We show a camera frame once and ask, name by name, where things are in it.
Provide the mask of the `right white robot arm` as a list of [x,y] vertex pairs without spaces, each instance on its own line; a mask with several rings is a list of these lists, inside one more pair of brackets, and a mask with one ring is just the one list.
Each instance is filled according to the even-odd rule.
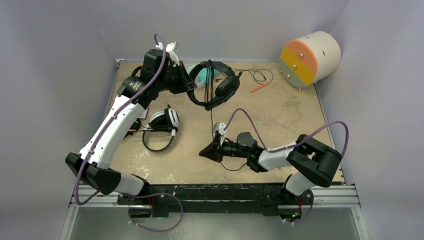
[[296,141],[278,151],[259,146],[250,132],[240,133],[236,141],[217,133],[199,156],[217,163],[224,157],[245,158],[246,165],[256,173],[294,167],[297,171],[287,177],[280,191],[282,200],[288,204],[314,186],[328,188],[343,158],[340,152],[307,134],[299,135]]

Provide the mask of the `black headphones with cable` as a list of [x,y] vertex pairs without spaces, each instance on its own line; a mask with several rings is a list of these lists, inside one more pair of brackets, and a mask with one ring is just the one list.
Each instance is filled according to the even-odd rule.
[[141,120],[138,118],[129,128],[124,138],[134,135],[141,127]]

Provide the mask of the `black wired earbuds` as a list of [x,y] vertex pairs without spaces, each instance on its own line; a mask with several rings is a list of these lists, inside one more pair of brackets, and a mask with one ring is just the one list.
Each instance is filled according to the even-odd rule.
[[268,68],[233,68],[232,70],[236,73],[236,75],[249,73],[258,85],[264,85],[265,83],[272,82],[274,80],[274,74]]

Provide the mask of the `teal cat ear headphones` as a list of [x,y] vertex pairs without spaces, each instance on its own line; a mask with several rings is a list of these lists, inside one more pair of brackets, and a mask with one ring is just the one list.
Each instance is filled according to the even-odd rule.
[[[196,64],[186,64],[185,69],[187,70],[187,73],[190,74],[191,71],[197,65],[198,65],[197,63]],[[205,86],[206,84],[209,83],[210,77],[207,76],[207,72],[208,71],[205,68],[202,68],[200,70],[200,72],[195,77],[192,77],[192,79],[194,79],[194,82],[196,83],[197,88],[202,88],[203,86]]]

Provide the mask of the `black headphones with pink mic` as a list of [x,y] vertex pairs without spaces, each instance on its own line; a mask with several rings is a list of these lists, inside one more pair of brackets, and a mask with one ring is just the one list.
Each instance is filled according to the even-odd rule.
[[[209,112],[210,128],[213,129],[213,109],[227,102],[236,93],[240,87],[240,77],[242,74],[236,74],[230,66],[221,61],[212,61],[209,59],[198,63],[190,72],[189,76],[191,78],[195,77],[201,69],[206,69],[207,76],[210,77],[209,83],[203,86],[203,100],[200,101],[197,99],[194,90],[189,91],[187,95],[195,105],[201,106]],[[214,84],[216,72],[225,76],[218,86]]]

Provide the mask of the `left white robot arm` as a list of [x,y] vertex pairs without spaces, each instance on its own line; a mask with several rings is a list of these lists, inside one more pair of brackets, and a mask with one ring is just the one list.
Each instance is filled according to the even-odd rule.
[[138,205],[146,203],[146,181],[110,168],[112,159],[133,123],[162,91],[174,94],[189,90],[188,74],[174,50],[151,49],[119,87],[110,112],[91,140],[78,152],[70,152],[65,163],[78,182],[100,193],[126,193]]

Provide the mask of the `white and black headphones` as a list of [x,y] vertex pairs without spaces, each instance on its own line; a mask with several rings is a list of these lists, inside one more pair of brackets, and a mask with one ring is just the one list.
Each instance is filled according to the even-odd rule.
[[[180,119],[178,113],[169,104],[163,111],[158,111],[152,114],[149,123],[142,129],[142,144],[151,152],[159,153],[167,150],[175,141],[176,134],[179,130]],[[148,132],[167,132],[171,138],[168,144],[161,149],[152,149],[147,144]]]

